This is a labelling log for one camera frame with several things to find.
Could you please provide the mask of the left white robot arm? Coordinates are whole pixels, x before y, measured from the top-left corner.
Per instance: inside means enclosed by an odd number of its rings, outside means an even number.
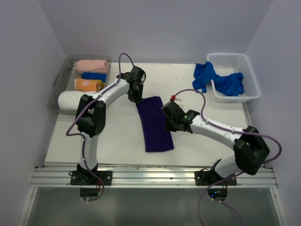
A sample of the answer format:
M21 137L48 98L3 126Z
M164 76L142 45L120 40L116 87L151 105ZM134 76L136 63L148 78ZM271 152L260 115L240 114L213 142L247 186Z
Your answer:
M81 160L77 172L87 185L94 184L97 174L97 142L106 124L106 110L123 95L130 102L138 104L142 101L143 81L146 73L143 69L133 66L130 72L122 73L108 87L92 96L80 98L75 124L78 126L82 141Z

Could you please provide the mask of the orange polka dot towel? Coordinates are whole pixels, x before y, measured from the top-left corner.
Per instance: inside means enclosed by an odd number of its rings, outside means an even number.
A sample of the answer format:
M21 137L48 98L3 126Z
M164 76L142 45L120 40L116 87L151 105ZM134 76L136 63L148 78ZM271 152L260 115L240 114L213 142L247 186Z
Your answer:
M75 79L74 88L83 92L98 92L104 88L101 80Z

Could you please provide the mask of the purple towel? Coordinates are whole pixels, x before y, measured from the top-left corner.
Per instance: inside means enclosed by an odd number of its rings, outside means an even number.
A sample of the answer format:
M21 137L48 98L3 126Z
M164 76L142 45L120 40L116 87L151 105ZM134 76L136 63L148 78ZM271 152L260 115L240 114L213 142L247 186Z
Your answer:
M167 152L174 149L171 133L164 129L166 117L161 107L161 97L144 98L136 105L143 129L147 153Z

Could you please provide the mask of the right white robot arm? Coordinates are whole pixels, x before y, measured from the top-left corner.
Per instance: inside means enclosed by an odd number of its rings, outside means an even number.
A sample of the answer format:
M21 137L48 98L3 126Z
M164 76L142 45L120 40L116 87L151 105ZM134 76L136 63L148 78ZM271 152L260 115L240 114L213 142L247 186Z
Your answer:
M166 116L166 130L202 135L234 151L231 157L217 160L210 170L201 173L205 181L220 185L236 173L255 175L269 155L269 148L255 127L242 129L217 123L197 111L184 112L174 101L165 104L161 110Z

